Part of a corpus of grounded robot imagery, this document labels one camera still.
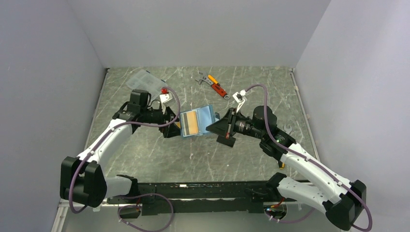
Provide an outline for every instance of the white bracket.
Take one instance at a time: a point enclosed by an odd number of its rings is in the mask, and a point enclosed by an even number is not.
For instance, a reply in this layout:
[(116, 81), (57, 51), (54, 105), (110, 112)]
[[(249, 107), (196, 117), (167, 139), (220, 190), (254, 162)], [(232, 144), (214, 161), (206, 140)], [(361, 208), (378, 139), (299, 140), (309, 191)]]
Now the white bracket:
[(236, 108), (236, 113), (239, 113), (241, 107), (243, 104), (246, 102), (246, 91), (243, 89), (240, 92), (236, 92), (232, 95), (232, 97), (235, 99), (235, 101), (238, 103), (238, 107)]
[(169, 93), (161, 94), (160, 95), (160, 101), (161, 101), (161, 108), (162, 108), (162, 113), (165, 114), (165, 108), (166, 108), (166, 103), (170, 102), (172, 100), (172, 95)]

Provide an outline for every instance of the cable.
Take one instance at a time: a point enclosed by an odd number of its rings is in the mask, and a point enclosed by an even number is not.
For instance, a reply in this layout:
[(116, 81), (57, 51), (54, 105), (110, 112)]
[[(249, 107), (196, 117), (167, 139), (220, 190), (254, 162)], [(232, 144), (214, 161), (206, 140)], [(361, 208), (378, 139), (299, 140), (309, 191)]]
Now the cable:
[[(301, 217), (301, 218), (299, 218), (299, 219), (296, 219), (296, 220), (293, 220), (293, 221), (282, 221), (282, 220), (276, 219), (276, 218), (274, 218), (274, 217), (272, 217), (272, 219), (275, 220), (275, 221), (278, 222), (278, 223), (284, 223), (284, 224), (298, 223), (298, 222), (301, 222), (301, 221), (305, 220), (306, 218), (308, 218), (308, 217), (313, 213), (313, 211), (315, 211), (314, 208), (312, 208), (312, 209), (311, 209), (306, 215), (304, 215), (303, 217)], [(271, 219), (271, 216), (270, 216), (267, 212), (265, 212), (265, 214), (268, 216), (269, 219)]]
[[(267, 132), (268, 132), (268, 135), (269, 135), (270, 139), (271, 139), (277, 146), (279, 146), (280, 148), (285, 149), (286, 151), (289, 151), (289, 152), (291, 152), (291, 153), (294, 153), (295, 155), (300, 156), (300, 157), (302, 157), (303, 159), (306, 159), (306, 156), (305, 156), (305, 155), (303, 155), (303, 154), (301, 154), (301, 153), (299, 153), (299, 152), (297, 152), (297, 151), (294, 151), (294, 150), (292, 150), (292, 149), (289, 149), (289, 148), (285, 147), (284, 145), (282, 145), (282, 144), (280, 144), (279, 142), (277, 142), (276, 139), (273, 137), (272, 132), (271, 132), (270, 129), (269, 129), (269, 123), (268, 123), (268, 117), (267, 117), (268, 90), (267, 90), (266, 86), (263, 85), (263, 84), (254, 84), (254, 85), (249, 86), (247, 89), (245, 89), (245, 91), (248, 92), (251, 88), (254, 88), (254, 87), (257, 87), (257, 86), (262, 87), (262, 88), (264, 89), (264, 117), (265, 117), (265, 127), (266, 127), (266, 130), (267, 130)], [(320, 165), (318, 162), (314, 161), (313, 159), (308, 159), (308, 161), (310, 161), (311, 163), (313, 163), (314, 165), (316, 165), (318, 168), (320, 168), (322, 171), (324, 171), (326, 174), (328, 174), (328, 175), (329, 175), (334, 181), (336, 181), (337, 183), (340, 182), (339, 179), (337, 179), (334, 175), (332, 175), (326, 168), (324, 168), (324, 167), (323, 167), (322, 165)], [(360, 202), (360, 204), (363, 205), (363, 208), (366, 210), (367, 217), (368, 217), (368, 220), (369, 220), (369, 225), (368, 225), (368, 227), (365, 228), (365, 229), (364, 229), (364, 228), (360, 228), (360, 227), (355, 226), (355, 225), (352, 225), (352, 227), (354, 227), (354, 228), (356, 228), (356, 229), (358, 229), (358, 230), (360, 230), (360, 231), (363, 231), (363, 232), (368, 232), (368, 231), (370, 231), (370, 230), (372, 229), (372, 226), (373, 226), (373, 218), (372, 218), (372, 216), (371, 216), (369, 207), (366, 205), (366, 203), (365, 203), (355, 192), (353, 192), (353, 190), (351, 190), (349, 187), (347, 187), (347, 186), (346, 186), (345, 184), (343, 184), (343, 183), (342, 183), (341, 186), (342, 186), (344, 189), (346, 189), (351, 195), (353, 195), (353, 196)]]
[(147, 106), (147, 107), (150, 107), (150, 106), (152, 106), (152, 104), (153, 104), (153, 102), (159, 102), (160, 104), (161, 104), (161, 101), (160, 100), (158, 100), (158, 99), (155, 99), (155, 100), (152, 100), (151, 101), (151, 103)]
[(148, 101), (147, 101), (147, 105), (149, 105), (149, 103), (151, 102), (151, 94), (150, 93), (148, 93), (148, 96), (149, 96), (149, 99), (148, 99)]
[(85, 162), (94, 154), (94, 152), (97, 150), (97, 148), (98, 148), (99, 146), (101, 146), (101, 144), (105, 141), (105, 139), (106, 139), (111, 133), (113, 133), (117, 128), (119, 128), (119, 127), (121, 127), (121, 126), (124, 126), (124, 125), (127, 125), (127, 124), (135, 124), (135, 125), (147, 126), (147, 127), (166, 127), (166, 126), (171, 125), (172, 123), (174, 123), (174, 122), (178, 119), (179, 113), (180, 113), (180, 111), (181, 111), (181, 104), (180, 104), (180, 102), (179, 102), (179, 98), (178, 98), (177, 94), (175, 93), (175, 91), (174, 91), (173, 89), (171, 89), (170, 87), (163, 87), (163, 88), (166, 88), (167, 90), (171, 91), (171, 92), (172, 92), (172, 95), (175, 97), (175, 101), (176, 101), (176, 104), (177, 104), (177, 107), (178, 107), (176, 116), (175, 116), (171, 121), (169, 121), (168, 123), (161, 124), (161, 125), (158, 125), (158, 124), (149, 124), (149, 123), (142, 123), (142, 122), (123, 122), (123, 123), (119, 123), (119, 124), (113, 126), (111, 130), (108, 130), (108, 131), (101, 137), (101, 139), (95, 144), (95, 146), (91, 149), (91, 151), (87, 153), (86, 157), (85, 157), (85, 158), (81, 161), (81, 163), (78, 165), (77, 169), (76, 169), (75, 172), (74, 172), (73, 178), (71, 179), (70, 189), (69, 189), (69, 192), (68, 192), (68, 205), (70, 206), (70, 209), (71, 209), (71, 211), (72, 211), (74, 214), (80, 213), (81, 211), (83, 211), (83, 210), (87, 207), (87, 206), (85, 205), (85, 206), (83, 206), (80, 210), (74, 209), (74, 205), (73, 205), (73, 189), (74, 189), (75, 180), (76, 180), (78, 174), (80, 173), (80, 170), (81, 170), (81, 168), (83, 167), (83, 165), (85, 164)]
[(156, 230), (156, 231), (147, 231), (147, 230), (139, 228), (136, 225), (133, 225), (133, 224), (131, 224), (131, 223), (129, 223), (129, 222), (127, 222), (127, 221), (125, 221), (124, 219), (121, 218), (119, 213), (121, 212), (122, 209), (125, 209), (125, 208), (139, 208), (139, 206), (136, 206), (136, 205), (126, 205), (126, 206), (121, 207), (118, 210), (118, 214), (117, 214), (118, 218), (119, 218), (119, 222), (123, 222), (123, 223), (127, 224), (128, 226), (131, 226), (132, 228), (137, 229), (137, 230), (142, 231), (142, 232), (161, 232), (161, 231), (165, 230), (169, 225), (171, 225), (171, 222), (172, 222), (172, 220), (174, 219), (174, 216), (175, 216), (174, 207), (172, 206), (172, 203), (168, 198), (166, 198), (163, 195), (158, 194), (158, 193), (147, 193), (147, 194), (142, 194), (142, 195), (135, 196), (135, 197), (122, 197), (122, 198), (124, 198), (124, 199), (134, 199), (134, 198), (141, 198), (141, 197), (152, 196), (152, 195), (164, 198), (168, 202), (169, 206), (171, 207), (171, 217), (169, 218), (169, 221), (167, 222), (167, 224), (164, 227), (162, 227), (161, 229)]
[(245, 189), (245, 192), (250, 192), (250, 193), (253, 193), (253, 194), (256, 194), (256, 195), (258, 195), (258, 196), (267, 196), (268, 194), (267, 193), (263, 193), (263, 192), (257, 192), (257, 191), (255, 191), (255, 190), (253, 190), (253, 189)]
[(280, 200), (280, 202), (279, 202), (278, 204), (271, 205), (270, 207), (271, 207), (271, 208), (277, 208), (277, 207), (279, 207), (280, 204), (282, 204), (282, 202), (283, 202), (284, 200), (285, 200), (285, 198), (282, 197), (282, 199)]

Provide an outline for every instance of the black mount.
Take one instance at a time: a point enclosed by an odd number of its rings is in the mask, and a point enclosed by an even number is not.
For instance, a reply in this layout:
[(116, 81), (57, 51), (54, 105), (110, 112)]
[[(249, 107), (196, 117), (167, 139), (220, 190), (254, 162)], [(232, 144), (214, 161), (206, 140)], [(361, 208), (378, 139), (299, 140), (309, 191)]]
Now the black mount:
[[(69, 156), (61, 163), (61, 198), (68, 200), (71, 179), (80, 163), (81, 160)], [(78, 176), (75, 180), (73, 202), (91, 207), (99, 206), (107, 193), (107, 184), (101, 166), (95, 162), (86, 162), (80, 170), (80, 174), (84, 174), (84, 177)]]
[[(349, 183), (350, 189), (366, 202), (366, 185), (360, 180)], [(363, 205), (349, 192), (340, 195), (336, 204), (323, 202), (327, 219), (338, 228), (348, 231), (363, 211)]]
[[(171, 199), (175, 213), (234, 211), (263, 213), (264, 202), (279, 202), (282, 198), (280, 194), (271, 194), (274, 190), (266, 181), (138, 183), (138, 188), (141, 194), (155, 192)], [(224, 198), (234, 198), (234, 200), (227, 201)], [(161, 197), (146, 196), (141, 198), (140, 202), (143, 203), (143, 216), (169, 213), (169, 205)], [(127, 204), (131, 202), (121, 197), (113, 197), (108, 199), (107, 203)]]
[[(165, 113), (162, 112), (162, 106), (158, 109), (148, 105), (151, 100), (151, 94), (145, 90), (134, 89), (130, 95), (130, 101), (125, 102), (120, 109), (113, 115), (113, 119), (122, 119), (127, 122), (143, 122), (153, 124), (165, 124), (176, 117), (170, 107), (165, 108)], [(134, 133), (139, 125), (132, 124), (132, 133)], [(175, 123), (160, 127), (159, 131), (164, 135), (164, 138), (172, 138), (181, 134), (179, 127)]]
[[(277, 127), (277, 117), (272, 113), (269, 106), (267, 107), (267, 117), (269, 129), (276, 141), (285, 147), (296, 143), (294, 138)], [(236, 133), (260, 139), (259, 147), (262, 148), (265, 154), (279, 162), (282, 154), (287, 153), (286, 150), (280, 148), (269, 138), (264, 122), (264, 106), (262, 105), (257, 106), (253, 110), (252, 119), (241, 113), (236, 113), (234, 108), (229, 108), (224, 117), (209, 125), (206, 130), (218, 135), (218, 143), (230, 147), (233, 147), (235, 144), (233, 135)]]

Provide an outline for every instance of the wrench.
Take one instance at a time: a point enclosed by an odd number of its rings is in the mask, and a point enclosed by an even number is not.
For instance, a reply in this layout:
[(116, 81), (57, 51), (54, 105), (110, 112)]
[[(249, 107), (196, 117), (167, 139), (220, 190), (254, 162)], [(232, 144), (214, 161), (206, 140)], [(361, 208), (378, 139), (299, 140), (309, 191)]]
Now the wrench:
[(291, 134), (291, 132), (292, 132), (292, 126), (291, 125), (288, 125), (288, 126), (283, 126), (283, 129), (285, 130), (285, 132), (287, 133), (287, 134)]
[(195, 79), (199, 84), (202, 82), (208, 83), (221, 97), (225, 100), (229, 100), (230, 96), (226, 93), (226, 91), (220, 86), (220, 84), (213, 78), (211, 75), (208, 75), (206, 72), (198, 71), (200, 75), (199, 78)]

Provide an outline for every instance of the transparent plastic container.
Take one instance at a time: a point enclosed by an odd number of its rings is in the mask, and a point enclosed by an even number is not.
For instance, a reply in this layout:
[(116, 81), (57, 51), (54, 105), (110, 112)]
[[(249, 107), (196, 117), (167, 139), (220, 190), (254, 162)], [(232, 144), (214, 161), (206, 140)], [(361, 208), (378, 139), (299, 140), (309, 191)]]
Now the transparent plastic container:
[(125, 83), (130, 89), (146, 90), (151, 94), (151, 99), (156, 99), (161, 94), (161, 89), (168, 86), (163, 80), (156, 78), (147, 70), (140, 70)]

